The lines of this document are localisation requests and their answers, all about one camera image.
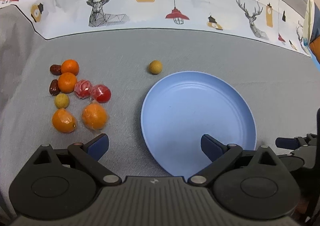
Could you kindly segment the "tan longan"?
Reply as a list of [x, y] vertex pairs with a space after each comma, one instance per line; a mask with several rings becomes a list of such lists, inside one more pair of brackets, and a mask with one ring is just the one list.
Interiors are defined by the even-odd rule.
[[152, 73], [153, 75], [160, 74], [162, 72], [162, 69], [163, 69], [163, 65], [159, 60], [152, 61], [148, 67], [149, 72]]
[[55, 97], [54, 103], [57, 109], [67, 108], [69, 106], [69, 97], [64, 93], [60, 93]]

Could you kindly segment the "red fruit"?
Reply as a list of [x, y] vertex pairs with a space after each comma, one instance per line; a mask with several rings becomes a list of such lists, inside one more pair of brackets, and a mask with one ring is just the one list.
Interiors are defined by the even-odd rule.
[[92, 84], [89, 80], [80, 80], [76, 83], [74, 87], [75, 95], [79, 99], [86, 99], [90, 96]]
[[110, 89], [103, 84], [93, 86], [90, 91], [90, 97], [99, 103], [107, 103], [111, 95]]

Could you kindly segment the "dark red jujube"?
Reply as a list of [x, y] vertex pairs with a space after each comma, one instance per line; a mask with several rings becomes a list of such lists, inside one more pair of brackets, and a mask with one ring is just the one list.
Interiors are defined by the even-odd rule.
[[50, 86], [49, 86], [49, 93], [52, 96], [57, 96], [60, 93], [59, 85], [58, 85], [58, 80], [52, 80]]
[[60, 76], [62, 74], [61, 72], [61, 65], [58, 64], [53, 64], [50, 66], [49, 71], [56, 76]]

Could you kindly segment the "small mandarin orange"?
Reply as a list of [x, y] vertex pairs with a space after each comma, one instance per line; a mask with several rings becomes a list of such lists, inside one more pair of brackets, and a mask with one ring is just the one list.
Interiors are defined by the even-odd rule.
[[74, 91], [74, 87], [78, 82], [76, 76], [73, 73], [62, 73], [58, 79], [58, 86], [61, 92], [71, 93]]
[[79, 64], [76, 60], [65, 60], [62, 64], [61, 64], [61, 73], [72, 73], [75, 76], [78, 75], [80, 70]]

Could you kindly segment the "blue round plate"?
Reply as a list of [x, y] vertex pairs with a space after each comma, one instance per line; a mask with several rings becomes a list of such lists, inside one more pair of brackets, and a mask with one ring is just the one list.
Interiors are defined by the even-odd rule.
[[245, 150], [257, 143], [253, 114], [243, 97], [223, 80], [198, 71], [156, 82], [144, 99], [140, 123], [156, 162], [185, 179], [211, 163], [201, 150], [204, 134]]

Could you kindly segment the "grey printed sofa cover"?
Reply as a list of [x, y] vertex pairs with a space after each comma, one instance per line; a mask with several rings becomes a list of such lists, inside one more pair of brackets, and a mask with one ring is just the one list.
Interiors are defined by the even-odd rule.
[[[1, 215], [9, 187], [39, 145], [64, 148], [95, 132], [81, 120], [90, 99], [70, 93], [74, 132], [52, 125], [49, 67], [76, 60], [78, 79], [105, 84], [111, 148], [102, 163], [124, 176], [166, 176], [140, 129], [144, 97], [161, 78], [199, 71], [247, 102], [257, 144], [316, 131], [319, 69], [302, 48], [308, 0], [1, 0]], [[159, 60], [162, 72], [149, 64]]]

